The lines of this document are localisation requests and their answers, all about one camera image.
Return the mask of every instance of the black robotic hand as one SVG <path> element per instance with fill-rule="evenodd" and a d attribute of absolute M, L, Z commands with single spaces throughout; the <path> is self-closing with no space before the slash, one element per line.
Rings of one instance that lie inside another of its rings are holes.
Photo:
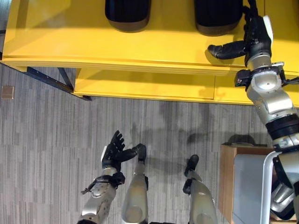
<path fill-rule="evenodd" d="M 271 56 L 272 30 L 270 21 L 258 15 L 256 0 L 248 0 L 250 8 L 244 7 L 244 40 L 227 43 L 222 46 L 210 45 L 208 51 L 216 58 L 231 59 L 245 55 L 245 66 L 256 54 Z"/>
<path fill-rule="evenodd" d="M 119 131 L 116 131 L 111 142 L 106 148 L 102 159 L 102 168 L 114 167 L 117 172 L 121 171 L 121 163 L 134 158 L 138 154 L 138 147 L 124 150 L 124 139 Z"/>

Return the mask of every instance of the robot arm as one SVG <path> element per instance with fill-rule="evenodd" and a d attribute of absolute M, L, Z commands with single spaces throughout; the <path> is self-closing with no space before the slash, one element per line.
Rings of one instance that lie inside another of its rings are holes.
<path fill-rule="evenodd" d="M 110 144 L 104 149 L 102 156 L 102 174 L 82 191 L 91 196 L 84 205 L 77 224 L 102 224 L 107 218 L 116 190 L 125 182 L 121 172 L 121 163 L 134 158 L 138 154 L 138 147 L 124 150 L 124 139 L 117 131 Z"/>
<path fill-rule="evenodd" d="M 285 78 L 284 63 L 271 62 L 273 32 L 268 16 L 258 15 L 255 0 L 245 7 L 243 41 L 223 46 L 210 45 L 209 52 L 219 59 L 245 55 L 249 70 L 236 74 L 235 85 L 245 86 L 248 98 L 254 103 L 261 122 L 273 139 L 275 151 L 281 152 L 273 164 L 279 181 L 295 192 L 294 210 L 299 221 L 299 117 L 292 100 L 283 90 L 287 84 L 298 84 L 299 77 Z"/>

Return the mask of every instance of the yellow table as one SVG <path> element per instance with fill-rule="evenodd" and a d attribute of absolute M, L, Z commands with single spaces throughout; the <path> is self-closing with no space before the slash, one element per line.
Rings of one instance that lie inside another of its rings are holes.
<path fill-rule="evenodd" d="M 285 61 L 288 78 L 298 76 L 298 1 L 257 3 L 272 19 L 273 61 Z M 104 6 L 104 0 L 13 0 L 1 62 L 20 71 L 78 68 L 77 96 L 251 104 L 233 83 L 243 57 L 222 61 L 206 51 L 209 44 L 241 40 L 243 19 L 230 34 L 208 37 L 196 30 L 193 0 L 152 0 L 146 29 L 128 34 L 110 26 Z M 287 89 L 299 106 L 299 87 Z"/>

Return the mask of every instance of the black metal table leg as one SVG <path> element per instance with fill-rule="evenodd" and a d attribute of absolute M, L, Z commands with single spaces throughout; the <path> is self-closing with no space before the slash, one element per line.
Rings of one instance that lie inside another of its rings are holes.
<path fill-rule="evenodd" d="M 55 80 L 55 79 L 43 74 L 42 72 L 35 70 L 34 68 L 31 68 L 31 67 L 27 67 L 27 71 L 22 72 L 22 73 L 27 76 L 30 76 L 32 78 L 35 78 L 43 83 L 46 83 L 50 86 L 53 86 L 59 90 L 62 90 L 64 92 L 72 94 L 74 92 L 74 88 L 73 88 L 71 81 L 69 80 L 65 70 L 63 68 L 58 68 L 58 69 L 59 69 L 59 72 L 62 75 L 66 84 L 63 84 L 63 83 L 61 83 L 61 82 L 59 82 L 59 81 L 57 81 L 57 80 Z M 86 100 L 86 101 L 92 100 L 92 98 L 90 96 L 82 96 L 82 97 L 78 97 L 78 98 Z"/>
<path fill-rule="evenodd" d="M 71 84 L 71 81 L 69 79 L 69 77 L 66 74 L 66 71 L 64 70 L 64 68 L 58 68 L 62 78 L 64 79 L 64 82 L 67 86 L 72 87 L 72 89 L 74 89 L 73 85 Z"/>

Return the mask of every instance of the robot leg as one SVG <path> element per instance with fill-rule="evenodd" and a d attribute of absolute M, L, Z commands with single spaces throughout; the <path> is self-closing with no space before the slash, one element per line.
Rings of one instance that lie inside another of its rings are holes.
<path fill-rule="evenodd" d="M 200 176 L 194 171 L 198 156 L 193 155 L 188 161 L 183 192 L 191 197 L 189 224 L 217 224 L 216 208 L 210 190 L 202 183 Z"/>
<path fill-rule="evenodd" d="M 148 178 L 145 176 L 146 148 L 142 146 L 138 153 L 138 164 L 134 176 L 127 191 L 122 207 L 123 224 L 147 224 L 148 223 Z"/>

